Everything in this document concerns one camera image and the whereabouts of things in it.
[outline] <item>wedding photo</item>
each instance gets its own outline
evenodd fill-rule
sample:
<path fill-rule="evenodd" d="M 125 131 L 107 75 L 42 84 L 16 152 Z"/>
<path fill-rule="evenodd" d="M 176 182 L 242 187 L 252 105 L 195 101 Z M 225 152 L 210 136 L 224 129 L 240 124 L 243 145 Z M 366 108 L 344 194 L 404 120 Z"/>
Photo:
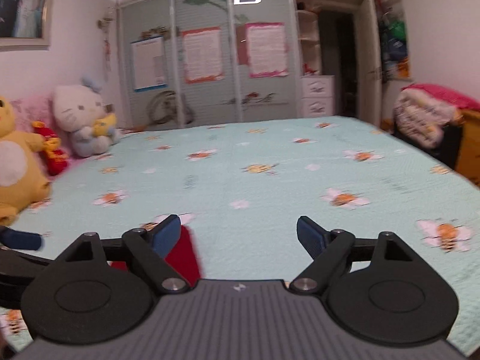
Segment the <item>wedding photo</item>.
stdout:
<path fill-rule="evenodd" d="M 43 37 L 46 0 L 0 0 L 0 38 Z"/>

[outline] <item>glass panel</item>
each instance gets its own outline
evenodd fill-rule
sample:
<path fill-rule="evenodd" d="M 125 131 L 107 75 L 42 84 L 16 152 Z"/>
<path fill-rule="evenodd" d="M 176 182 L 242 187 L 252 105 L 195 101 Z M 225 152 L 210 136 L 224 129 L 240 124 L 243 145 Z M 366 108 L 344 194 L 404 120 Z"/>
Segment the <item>glass panel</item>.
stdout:
<path fill-rule="evenodd" d="M 184 45 L 178 37 L 179 76 L 187 127 L 215 125 L 237 121 L 235 91 L 229 44 L 227 0 L 175 0 L 175 14 L 180 32 L 220 28 L 223 78 L 187 83 L 185 78 Z"/>
<path fill-rule="evenodd" d="M 175 115 L 175 98 L 167 91 L 175 90 L 172 67 L 171 40 L 164 37 L 167 87 L 149 91 L 134 91 L 131 42 L 141 39 L 142 32 L 166 27 L 170 29 L 170 0 L 148 0 L 122 8 L 124 64 L 127 77 L 128 100 L 134 126 L 149 130 L 178 128 Z"/>
<path fill-rule="evenodd" d="M 289 0 L 234 0 L 243 120 L 246 122 L 296 117 L 296 74 Z M 283 23 L 287 45 L 287 76 L 250 78 L 246 24 Z"/>

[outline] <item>bed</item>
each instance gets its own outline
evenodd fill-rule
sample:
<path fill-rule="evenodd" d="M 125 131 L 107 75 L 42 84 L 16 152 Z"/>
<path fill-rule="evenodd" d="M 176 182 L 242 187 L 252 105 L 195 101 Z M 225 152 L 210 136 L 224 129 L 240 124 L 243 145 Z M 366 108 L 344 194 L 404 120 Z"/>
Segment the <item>bed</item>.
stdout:
<path fill-rule="evenodd" d="M 168 214 L 193 232 L 207 278 L 290 281 L 311 261 L 301 215 L 360 238 L 393 231 L 457 292 L 452 343 L 467 355 L 480 344 L 479 190 L 371 125 L 335 116 L 129 134 L 13 227 L 44 234 L 38 254 L 54 258 L 83 232 L 116 238 Z"/>

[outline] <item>paper sheet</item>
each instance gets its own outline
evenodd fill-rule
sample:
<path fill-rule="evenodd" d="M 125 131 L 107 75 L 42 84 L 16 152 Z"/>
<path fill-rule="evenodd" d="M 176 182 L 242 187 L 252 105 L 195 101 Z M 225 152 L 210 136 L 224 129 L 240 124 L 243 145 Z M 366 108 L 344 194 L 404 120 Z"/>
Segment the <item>paper sheet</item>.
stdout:
<path fill-rule="evenodd" d="M 131 44 L 134 89 L 136 92 L 167 86 L 164 69 L 163 37 Z"/>
<path fill-rule="evenodd" d="M 224 78 L 220 35 L 220 27 L 182 32 L 187 83 L 204 83 Z"/>
<path fill-rule="evenodd" d="M 248 23 L 246 27 L 250 78 L 287 76 L 284 23 Z"/>

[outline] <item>metal screw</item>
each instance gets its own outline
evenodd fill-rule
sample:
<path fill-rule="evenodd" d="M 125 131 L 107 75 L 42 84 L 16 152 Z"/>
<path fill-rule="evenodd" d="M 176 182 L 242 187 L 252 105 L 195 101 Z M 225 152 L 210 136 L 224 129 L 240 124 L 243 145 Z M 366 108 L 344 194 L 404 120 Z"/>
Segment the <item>metal screw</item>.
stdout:
<path fill-rule="evenodd" d="M 297 279 L 292 284 L 300 291 L 311 291 L 317 287 L 317 282 L 309 277 Z"/>
<path fill-rule="evenodd" d="M 186 285 L 187 283 L 184 280 L 179 279 L 177 277 L 171 277 L 169 279 L 165 279 L 162 282 L 162 287 L 164 287 L 165 290 L 168 290 L 168 291 L 180 291 Z"/>

